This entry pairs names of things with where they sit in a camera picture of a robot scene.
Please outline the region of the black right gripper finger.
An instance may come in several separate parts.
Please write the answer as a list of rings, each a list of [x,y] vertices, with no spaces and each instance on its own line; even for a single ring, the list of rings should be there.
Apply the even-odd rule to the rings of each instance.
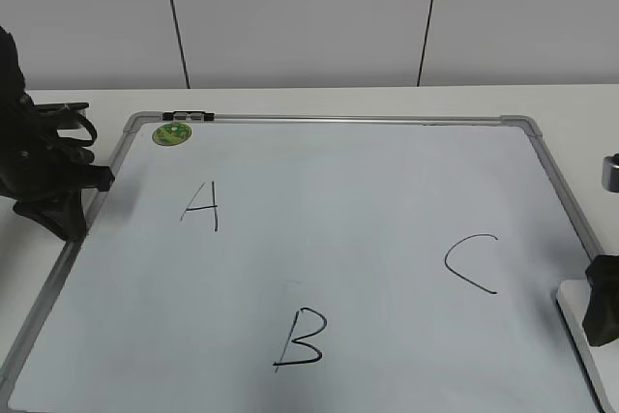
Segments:
[[[590,297],[582,327],[588,343],[600,347],[618,339],[618,256],[598,255],[585,276]]]

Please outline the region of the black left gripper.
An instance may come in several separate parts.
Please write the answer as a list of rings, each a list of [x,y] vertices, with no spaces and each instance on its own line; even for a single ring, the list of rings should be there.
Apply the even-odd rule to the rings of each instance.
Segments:
[[[1,31],[1,194],[17,215],[65,242],[87,232],[81,189],[108,191],[114,175],[93,165],[88,103],[36,105],[25,90],[14,37]]]

